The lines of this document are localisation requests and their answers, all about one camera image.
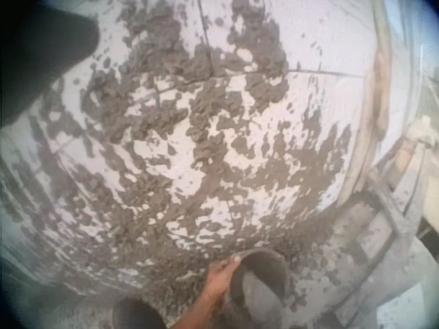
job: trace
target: gray bucket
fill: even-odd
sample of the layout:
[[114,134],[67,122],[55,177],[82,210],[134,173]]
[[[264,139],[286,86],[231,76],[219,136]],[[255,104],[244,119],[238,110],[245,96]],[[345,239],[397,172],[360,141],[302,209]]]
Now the gray bucket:
[[268,248],[242,252],[241,264],[224,302],[229,325],[239,328],[283,327],[288,270],[285,259]]

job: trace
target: hand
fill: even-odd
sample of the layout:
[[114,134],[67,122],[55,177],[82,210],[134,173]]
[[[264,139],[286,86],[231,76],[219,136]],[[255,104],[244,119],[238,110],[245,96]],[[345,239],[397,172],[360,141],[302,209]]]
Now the hand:
[[216,303],[227,292],[232,275],[241,264],[238,256],[212,263],[209,266],[202,295],[210,302]]

